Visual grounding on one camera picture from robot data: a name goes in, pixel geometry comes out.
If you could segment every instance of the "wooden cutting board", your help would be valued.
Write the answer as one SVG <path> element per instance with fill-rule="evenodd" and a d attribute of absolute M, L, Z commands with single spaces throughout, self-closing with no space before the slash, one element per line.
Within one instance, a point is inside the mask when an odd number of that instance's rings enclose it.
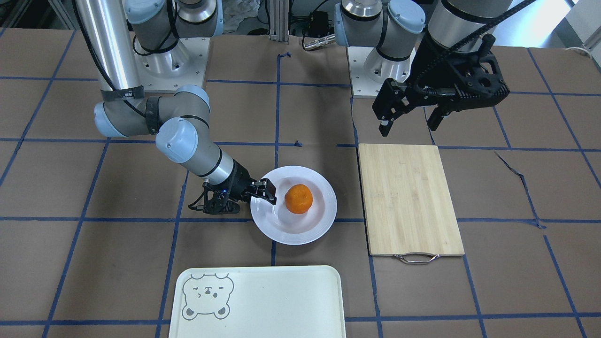
<path fill-rule="evenodd" d="M 465 253 L 438 147 L 360 144 L 359 166 L 371 254 Z"/>

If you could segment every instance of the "orange fruit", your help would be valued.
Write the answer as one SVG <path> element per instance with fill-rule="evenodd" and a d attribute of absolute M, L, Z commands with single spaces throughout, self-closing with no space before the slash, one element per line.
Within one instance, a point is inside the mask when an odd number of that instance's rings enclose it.
<path fill-rule="evenodd" d="M 286 208 L 293 214 L 304 214 L 313 204 L 313 194 L 304 184 L 292 186 L 284 196 Z"/>

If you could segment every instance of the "white tray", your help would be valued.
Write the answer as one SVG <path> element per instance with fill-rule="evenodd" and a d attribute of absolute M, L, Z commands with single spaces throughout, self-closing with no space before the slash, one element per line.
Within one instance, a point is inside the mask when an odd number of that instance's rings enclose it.
<path fill-rule="evenodd" d="M 331 266 L 188 269 L 175 284 L 169 338 L 192 337 L 345 338 L 340 275 Z"/>

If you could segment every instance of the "bear drawing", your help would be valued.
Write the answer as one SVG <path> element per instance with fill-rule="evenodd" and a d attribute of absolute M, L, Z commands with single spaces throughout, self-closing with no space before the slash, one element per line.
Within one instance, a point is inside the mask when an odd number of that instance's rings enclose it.
<path fill-rule="evenodd" d="M 193 274 L 184 282 L 183 293 L 186 304 L 182 316 L 186 320 L 193 320 L 198 315 L 214 315 L 223 319 L 230 314 L 227 302 L 234 290 L 234 282 L 228 274 L 221 277 L 219 274 L 195 277 Z"/>

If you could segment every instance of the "cutting board handle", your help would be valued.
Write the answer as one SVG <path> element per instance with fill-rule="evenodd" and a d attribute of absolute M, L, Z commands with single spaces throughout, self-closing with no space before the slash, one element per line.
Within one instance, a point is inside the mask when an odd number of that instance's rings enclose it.
<path fill-rule="evenodd" d="M 427 257 L 427 260 L 408 260 L 407 258 L 405 258 L 405 256 L 407 255 L 415 255 L 415 254 L 419 254 L 422 256 Z M 428 264 L 431 261 L 437 259 L 438 257 L 440 257 L 441 255 L 439 254 L 423 254 L 423 253 L 413 253 L 413 254 L 406 254 L 406 255 L 402 255 L 402 254 L 396 254 L 393 255 L 394 258 L 400 260 L 401 262 L 405 263 L 405 264 Z"/>

